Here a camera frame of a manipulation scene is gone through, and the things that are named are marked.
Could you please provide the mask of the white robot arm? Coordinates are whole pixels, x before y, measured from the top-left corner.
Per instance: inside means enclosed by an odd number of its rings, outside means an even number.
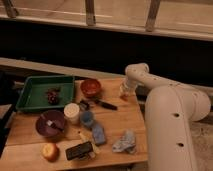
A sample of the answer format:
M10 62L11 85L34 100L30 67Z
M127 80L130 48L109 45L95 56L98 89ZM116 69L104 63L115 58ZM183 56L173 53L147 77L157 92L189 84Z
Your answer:
M209 96L191 85L150 74L146 63L128 65L125 75L122 98L138 85L149 89L145 102L149 171L198 171L189 122L210 113Z

